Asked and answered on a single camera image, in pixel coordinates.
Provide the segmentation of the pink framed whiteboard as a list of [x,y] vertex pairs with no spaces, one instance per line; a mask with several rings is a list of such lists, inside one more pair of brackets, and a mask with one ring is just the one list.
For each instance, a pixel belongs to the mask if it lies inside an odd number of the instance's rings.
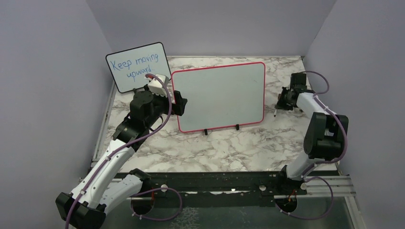
[[172,73],[173,90],[188,102],[178,116],[183,133],[257,124],[264,120],[266,65],[248,62]]

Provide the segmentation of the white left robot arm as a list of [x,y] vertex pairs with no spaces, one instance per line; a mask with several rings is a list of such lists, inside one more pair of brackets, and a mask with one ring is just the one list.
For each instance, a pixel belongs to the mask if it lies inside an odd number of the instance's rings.
[[100,160],[71,192],[62,192],[56,198],[66,228],[99,229],[107,214],[128,197],[142,198],[137,216],[145,217],[154,204],[156,191],[149,174],[136,168],[114,186],[109,187],[109,184],[145,140],[165,126],[168,119],[151,131],[152,125],[163,114],[167,117],[183,115],[187,99],[179,91],[174,91],[173,95],[175,103],[171,102],[169,95],[157,95],[150,90],[134,94],[130,112],[116,128]]

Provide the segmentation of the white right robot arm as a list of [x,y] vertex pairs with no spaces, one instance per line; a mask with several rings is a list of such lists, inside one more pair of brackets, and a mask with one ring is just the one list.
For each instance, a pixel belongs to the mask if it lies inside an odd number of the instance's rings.
[[310,118],[303,140],[304,152],[276,176],[276,189],[281,194],[298,190],[315,167],[334,164],[347,151],[349,119],[328,108],[319,95],[308,88],[307,71],[302,71],[291,75],[290,85],[283,87],[278,96],[276,110],[292,111],[297,108]]

